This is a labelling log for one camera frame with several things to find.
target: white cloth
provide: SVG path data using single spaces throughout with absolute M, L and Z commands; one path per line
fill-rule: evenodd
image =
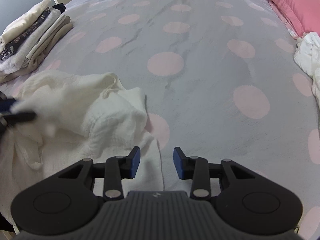
M 59 18 L 50 26 L 50 28 L 47 29 L 47 31 L 41 36 L 41 38 L 38 41 L 38 43 L 33 46 L 31 51 L 26 56 L 28 61 L 30 61 L 32 55 L 36 52 L 36 50 L 42 45 L 42 43 L 44 43 L 44 41 L 51 35 L 51 33 L 53 33 L 53 31 L 60 25 L 60 23 L 62 23 L 64 21 L 65 18 L 66 18 L 66 15 L 65 14 L 61 14 L 59 16 Z
M 304 33 L 297 40 L 294 61 L 313 79 L 312 93 L 320 107 L 320 38 L 316 32 Z
M 50 8 L 50 14 L 44 22 L 21 44 L 16 54 L 6 60 L 0 60 L 0 71 L 3 74 L 10 74 L 18 71 L 23 66 L 27 66 L 29 60 L 26 58 L 33 46 L 39 41 L 46 30 L 59 18 L 61 12 L 58 9 Z
M 6 44 L 24 33 L 26 29 L 33 25 L 50 3 L 51 0 L 43 0 L 33 6 L 28 12 L 20 16 L 18 19 L 10 23 L 0 36 L 0 52 L 3 51 Z
M 31 76 L 20 89 L 21 102 L 12 112 L 34 110 L 34 122 L 18 124 L 0 145 L 0 211 L 11 223 L 10 204 L 17 193 L 81 160 L 105 162 L 141 148 L 135 179 L 123 180 L 129 190 L 163 190 L 156 139 L 144 127 L 145 94 L 125 90 L 112 73 L 88 76 L 47 70 Z M 94 192 L 102 195 L 102 182 Z

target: brown folded garment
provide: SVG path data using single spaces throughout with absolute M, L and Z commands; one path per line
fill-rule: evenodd
M 16 77 L 27 75 L 35 71 L 42 61 L 47 57 L 53 46 L 71 29 L 73 23 L 70 23 L 70 17 L 67 16 L 64 21 L 51 33 L 51 35 L 41 44 L 41 46 L 32 55 L 28 66 L 19 69 L 18 71 L 0 76 L 0 84 L 15 79 Z

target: pillow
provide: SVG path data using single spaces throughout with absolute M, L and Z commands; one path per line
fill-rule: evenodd
M 320 35 L 320 0 L 272 0 L 296 33 L 317 32 Z

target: gray bed sheet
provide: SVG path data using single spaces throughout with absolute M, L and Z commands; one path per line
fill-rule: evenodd
M 125 88 L 142 88 L 165 190 L 190 190 L 173 165 L 176 146 L 212 163 L 230 158 L 297 194 L 311 225 L 303 236 L 320 235 L 316 100 L 293 61 L 295 40 L 267 0 L 73 0 L 66 7 L 75 27 L 37 71 L 114 72 Z M 28 77 L 0 89 L 14 95 Z

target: stack of folded clothes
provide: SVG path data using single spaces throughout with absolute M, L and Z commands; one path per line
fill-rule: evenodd
M 63 4 L 43 0 L 10 23 L 0 36 L 0 84 L 36 70 L 72 28 Z

